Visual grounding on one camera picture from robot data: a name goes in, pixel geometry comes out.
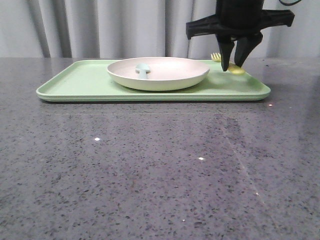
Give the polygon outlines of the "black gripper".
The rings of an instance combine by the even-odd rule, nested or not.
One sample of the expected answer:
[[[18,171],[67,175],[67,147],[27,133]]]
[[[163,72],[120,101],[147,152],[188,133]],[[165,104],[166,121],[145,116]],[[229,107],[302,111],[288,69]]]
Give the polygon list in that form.
[[[290,27],[295,15],[290,10],[263,9],[263,0],[218,0],[215,14],[186,23],[188,39],[202,35],[216,36],[224,72],[229,68],[232,50],[235,46],[231,37],[237,40],[234,63],[242,67],[250,53],[262,42],[263,29]]]

